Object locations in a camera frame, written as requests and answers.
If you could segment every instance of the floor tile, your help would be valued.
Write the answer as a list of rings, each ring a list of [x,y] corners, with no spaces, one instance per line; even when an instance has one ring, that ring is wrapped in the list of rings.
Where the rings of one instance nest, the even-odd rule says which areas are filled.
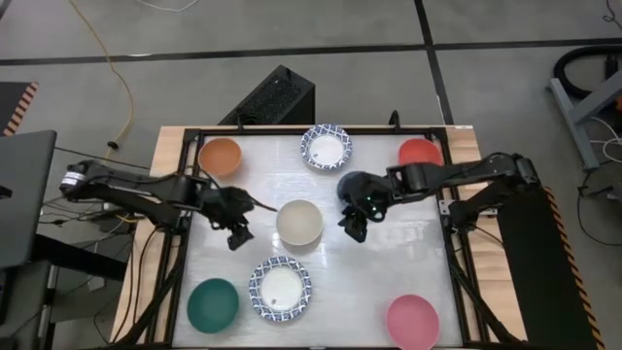
[[[475,126],[482,154],[507,152],[530,158],[543,184],[556,194],[605,344],[619,348],[620,248],[599,245],[579,230],[576,187],[584,176],[582,163],[561,112],[545,89],[553,64],[568,50],[441,52],[439,61],[454,119]],[[595,76],[595,69],[601,71],[601,64],[574,67],[572,74],[590,81],[587,77]],[[582,217],[593,234],[619,242],[620,208],[614,205],[585,200]]]
[[[622,4],[611,1],[622,13]],[[622,36],[606,23],[605,0],[427,0],[435,43],[590,39]]]
[[[182,13],[137,1],[75,0],[110,54],[422,43],[410,0],[199,0]],[[190,0],[155,0],[181,8]],[[0,58],[102,55],[67,0],[14,1]]]

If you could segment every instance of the white bowl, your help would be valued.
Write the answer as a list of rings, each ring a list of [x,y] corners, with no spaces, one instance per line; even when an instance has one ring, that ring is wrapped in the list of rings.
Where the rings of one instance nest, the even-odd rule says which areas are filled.
[[[322,213],[310,201],[297,199],[285,204],[276,216],[276,228],[285,243],[303,246],[322,233]]]

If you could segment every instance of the pink bowl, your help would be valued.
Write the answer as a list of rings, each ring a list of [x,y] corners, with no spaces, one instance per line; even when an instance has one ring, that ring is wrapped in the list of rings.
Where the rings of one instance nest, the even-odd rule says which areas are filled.
[[[433,306],[415,295],[401,296],[391,303],[387,329],[393,342],[403,350],[430,350],[440,333]]]

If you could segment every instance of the plate with blue floral rim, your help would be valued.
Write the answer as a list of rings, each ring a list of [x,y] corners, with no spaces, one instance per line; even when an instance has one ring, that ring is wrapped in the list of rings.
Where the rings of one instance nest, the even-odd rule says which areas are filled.
[[[300,140],[302,159],[323,170],[338,169],[352,156],[350,135],[338,125],[319,124],[308,129]]]
[[[311,279],[304,266],[290,257],[262,262],[251,276],[251,304],[264,319],[290,321],[302,314],[311,298]]]

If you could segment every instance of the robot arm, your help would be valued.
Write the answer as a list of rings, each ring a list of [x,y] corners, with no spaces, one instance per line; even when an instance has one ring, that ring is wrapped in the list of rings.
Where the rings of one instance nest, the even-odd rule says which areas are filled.
[[[356,241],[366,238],[366,220],[384,221],[387,209],[397,204],[423,200],[444,188],[492,183],[469,200],[453,202],[451,221],[457,228],[473,226],[479,213],[500,206],[516,193],[539,188],[534,166],[518,155],[492,154],[479,161],[439,166],[411,163],[387,168],[387,175],[350,173],[339,184],[338,194],[347,203],[339,225]]]
[[[220,188],[211,178],[168,174],[161,177],[136,175],[113,169],[94,160],[69,165],[60,185],[72,201],[97,198],[149,218],[156,227],[174,232],[184,211],[205,216],[213,229],[228,229],[230,250],[236,250],[253,235],[244,214],[255,205],[266,207],[246,191]]]

